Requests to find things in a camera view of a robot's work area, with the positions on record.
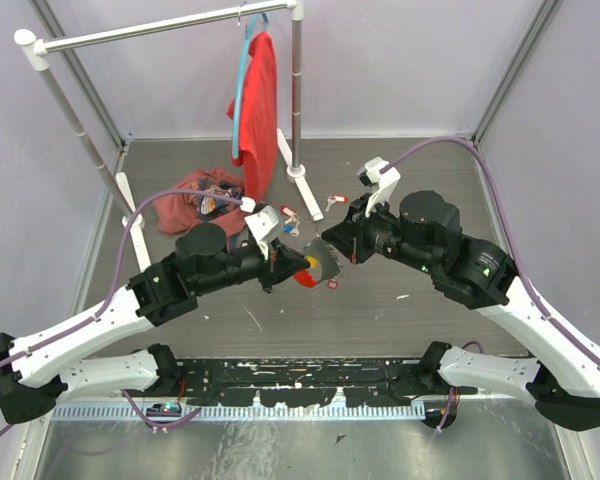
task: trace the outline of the yellow object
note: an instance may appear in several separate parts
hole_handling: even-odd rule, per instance
[[[318,259],[315,257],[310,257],[309,255],[307,255],[307,260],[309,261],[309,266],[311,268],[316,268],[319,265]]]

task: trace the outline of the clothing rack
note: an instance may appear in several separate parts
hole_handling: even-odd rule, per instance
[[[302,79],[302,20],[304,18],[304,0],[272,0],[252,4],[244,4],[239,7],[225,8],[212,12],[198,13],[184,17],[161,20],[131,27],[117,28],[106,32],[80,35],[77,37],[65,37],[54,40],[37,39],[30,30],[18,30],[14,35],[15,42],[22,48],[31,63],[31,66],[43,78],[45,84],[51,91],[53,98],[62,110],[67,121],[73,128],[75,134],[81,140],[81,144],[100,173],[107,189],[111,193],[114,202],[122,210],[123,223],[135,209],[131,189],[124,173],[119,173],[115,177],[107,167],[104,159],[98,153],[91,137],[87,133],[84,125],[77,116],[71,103],[67,99],[62,87],[57,82],[51,71],[46,56],[63,50],[70,50],[88,45],[112,42],[125,38],[149,35],[151,33],[164,32],[177,28],[190,27],[192,25],[201,25],[230,18],[240,19],[242,16],[258,13],[270,12],[274,10],[291,10],[291,50],[292,50],[292,69],[291,69],[291,148],[280,129],[277,131],[278,148],[287,164],[287,178],[298,186],[298,189],[309,210],[312,220],[317,221],[323,218],[320,207],[318,206],[311,189],[306,180],[306,169],[300,163],[300,139],[301,139],[301,79]],[[138,216],[136,223],[131,230],[131,237],[138,257],[138,264],[141,270],[150,265],[144,237],[142,235],[143,226],[142,216]]]

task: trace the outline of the clothes hanger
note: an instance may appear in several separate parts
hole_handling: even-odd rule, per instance
[[[249,25],[245,29],[244,43],[242,44],[242,54],[240,55],[240,67],[238,68],[238,79],[236,80],[236,100],[233,104],[233,133],[231,135],[231,158],[236,159],[240,153],[240,113],[242,111],[242,91],[244,88],[244,77],[247,74],[247,58],[249,57],[249,46],[253,39],[253,31],[258,23],[258,15],[251,18]],[[266,32],[269,26],[269,17],[266,13],[262,14],[264,25],[262,31]],[[238,17],[238,26],[240,26],[240,17]]]

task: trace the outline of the white metal pole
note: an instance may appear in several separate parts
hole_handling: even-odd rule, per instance
[[[291,14],[291,168],[300,168],[302,138],[302,0]]]
[[[267,2],[245,4],[240,7],[215,10],[213,12],[196,13],[194,15],[187,15],[185,17],[146,23],[144,25],[117,28],[108,32],[80,35],[73,38],[59,38],[57,40],[49,40],[39,43],[36,45],[36,53],[38,55],[46,55],[47,53],[59,52],[69,48],[79,48],[87,45],[95,45],[97,43],[121,40],[123,38],[138,37],[140,35],[164,32],[167,30],[174,30],[176,28],[189,27],[191,25],[200,25],[202,23],[226,20],[229,18],[240,17],[242,15],[253,15],[256,13],[270,12],[272,10],[295,8],[297,4],[297,0],[272,0]]]
[[[56,100],[56,103],[60,107],[60,110],[62,110],[65,118],[73,128],[73,131],[80,139],[85,152],[100,173],[100,176],[104,180],[107,189],[109,192],[111,192],[113,200],[116,202],[118,207],[120,207],[125,216],[130,216],[132,212],[129,204],[127,203],[122,191],[113,178],[111,171],[109,168],[107,168],[107,164],[102,159],[102,156],[91,141],[91,137],[86,132],[82,122],[76,115],[76,112],[73,110],[69,100],[58,84],[53,72],[51,71],[49,62],[47,62],[46,58],[35,53],[35,46],[39,40],[36,40],[34,33],[29,30],[18,30],[14,35],[14,40],[22,48],[22,51],[31,63],[31,66],[42,76],[42,79],[46,83],[47,87],[49,87],[49,90],[51,91],[53,98]]]

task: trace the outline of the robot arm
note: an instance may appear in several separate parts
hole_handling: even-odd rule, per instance
[[[0,361],[27,352],[0,368],[0,407],[5,420],[27,422],[47,413],[57,402],[77,396],[120,389],[153,395],[170,391],[179,374],[168,347],[154,345],[125,357],[83,359],[122,338],[195,310],[199,296],[256,278],[269,293],[274,285],[309,268],[304,255],[277,239],[284,225],[272,207],[247,217],[247,224],[249,242],[230,253],[222,228],[211,223],[193,228],[176,240],[174,253],[119,288],[95,320],[102,303],[33,335],[13,338],[1,333]],[[68,330],[73,333],[34,348]]]
[[[445,297],[493,320],[535,355],[500,358],[434,342],[420,362],[423,382],[436,393],[471,386],[528,400],[572,430],[600,426],[600,368],[541,314],[513,259],[492,242],[464,235],[457,207],[435,192],[407,195],[393,215],[388,197],[399,173],[380,173],[386,165],[376,158],[359,172],[372,192],[352,202],[344,221],[324,231],[323,240],[354,264],[377,253],[428,274]],[[600,358],[599,345],[543,302]]]

